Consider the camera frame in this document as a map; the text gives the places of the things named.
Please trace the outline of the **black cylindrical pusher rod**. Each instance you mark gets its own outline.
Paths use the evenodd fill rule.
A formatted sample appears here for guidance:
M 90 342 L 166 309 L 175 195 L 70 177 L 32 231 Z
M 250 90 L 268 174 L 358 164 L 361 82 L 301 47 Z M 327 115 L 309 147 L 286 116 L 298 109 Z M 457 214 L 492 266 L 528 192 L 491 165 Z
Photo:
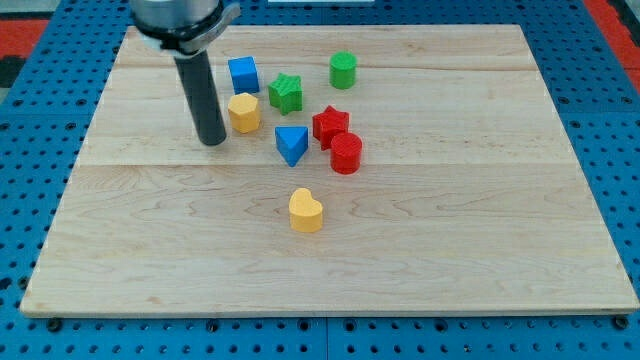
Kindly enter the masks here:
M 207 146 L 223 143 L 226 129 L 207 52 L 175 58 L 174 63 L 200 142 Z

